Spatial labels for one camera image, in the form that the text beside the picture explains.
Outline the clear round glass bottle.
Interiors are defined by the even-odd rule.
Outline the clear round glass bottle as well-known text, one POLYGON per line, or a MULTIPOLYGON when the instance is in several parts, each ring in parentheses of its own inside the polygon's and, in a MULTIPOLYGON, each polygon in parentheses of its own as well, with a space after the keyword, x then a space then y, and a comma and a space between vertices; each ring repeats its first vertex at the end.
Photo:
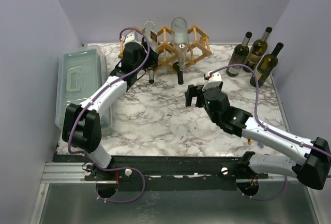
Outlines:
POLYGON ((184 18, 176 17, 171 23, 171 34, 173 47, 176 50, 179 69, 186 69, 186 53, 189 46, 188 25, 184 18))

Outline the clear square glass bottle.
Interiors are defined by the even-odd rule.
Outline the clear square glass bottle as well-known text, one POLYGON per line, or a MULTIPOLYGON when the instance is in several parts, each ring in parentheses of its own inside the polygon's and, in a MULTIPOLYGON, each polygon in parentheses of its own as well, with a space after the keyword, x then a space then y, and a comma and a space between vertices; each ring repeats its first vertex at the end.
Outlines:
POLYGON ((147 36, 152 50, 158 53, 158 40, 157 40, 158 36, 156 32, 156 24, 152 21, 147 21, 143 25, 143 32, 147 36))

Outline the green wine bottle brown label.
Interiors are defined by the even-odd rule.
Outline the green wine bottle brown label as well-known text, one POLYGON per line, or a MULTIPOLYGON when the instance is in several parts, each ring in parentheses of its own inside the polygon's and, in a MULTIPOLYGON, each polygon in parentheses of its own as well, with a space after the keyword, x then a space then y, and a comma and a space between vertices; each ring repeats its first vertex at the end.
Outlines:
POLYGON ((148 70, 148 82, 149 84, 154 84, 155 82, 155 71, 158 68, 158 64, 151 65, 147 68, 148 70))

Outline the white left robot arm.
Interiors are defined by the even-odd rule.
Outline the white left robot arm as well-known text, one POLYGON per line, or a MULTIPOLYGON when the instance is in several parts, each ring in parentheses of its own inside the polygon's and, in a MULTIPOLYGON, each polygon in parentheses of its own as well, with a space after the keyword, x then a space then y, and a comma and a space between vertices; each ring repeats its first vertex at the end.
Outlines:
POLYGON ((71 103, 65 111, 62 140, 67 142, 68 151, 74 146, 78 154, 86 155, 97 167, 103 180, 114 176, 115 168, 110 164, 112 156, 100 144, 101 117, 106 110, 138 80, 138 73, 158 64, 158 54, 149 42, 129 42, 123 50, 121 61, 110 76, 92 96, 80 104, 71 103))

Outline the tall green bottle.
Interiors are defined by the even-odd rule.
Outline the tall green bottle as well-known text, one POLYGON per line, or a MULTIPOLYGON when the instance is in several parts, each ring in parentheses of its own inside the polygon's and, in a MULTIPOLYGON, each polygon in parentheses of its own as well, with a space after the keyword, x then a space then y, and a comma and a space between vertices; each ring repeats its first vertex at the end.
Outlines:
POLYGON ((260 39, 257 39, 249 51, 249 54, 246 58, 245 65, 248 66, 251 70, 255 70, 256 66, 260 62, 264 53, 268 48, 267 39, 271 34, 273 28, 267 27, 260 39))

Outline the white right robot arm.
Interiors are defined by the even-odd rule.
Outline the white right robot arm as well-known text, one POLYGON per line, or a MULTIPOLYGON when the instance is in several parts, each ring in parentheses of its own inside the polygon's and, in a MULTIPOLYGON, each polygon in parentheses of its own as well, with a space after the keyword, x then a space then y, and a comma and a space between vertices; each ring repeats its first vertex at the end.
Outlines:
POLYGON ((212 123, 224 132, 260 142, 281 156, 253 154, 238 165, 238 173, 250 178, 255 173, 272 173, 294 177, 303 185, 322 190, 330 171, 330 147, 320 137, 315 140, 299 137, 260 121, 251 113, 232 107, 222 86, 204 89, 203 85, 189 85, 185 105, 204 108, 212 123))

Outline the green bottle silver neck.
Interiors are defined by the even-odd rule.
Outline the green bottle silver neck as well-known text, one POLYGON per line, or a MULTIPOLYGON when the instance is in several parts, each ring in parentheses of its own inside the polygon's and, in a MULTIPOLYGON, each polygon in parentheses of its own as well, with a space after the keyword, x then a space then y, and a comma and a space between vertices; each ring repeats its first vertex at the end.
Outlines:
MULTIPOLYGON (((252 36, 252 32, 247 32, 245 34, 245 37, 242 40, 242 42, 234 48, 228 65, 245 63, 246 57, 249 54, 248 43, 250 41, 251 36, 252 36)), ((238 76, 240 70, 241 70, 241 66, 233 66, 227 68, 226 73, 229 77, 236 77, 238 76)))

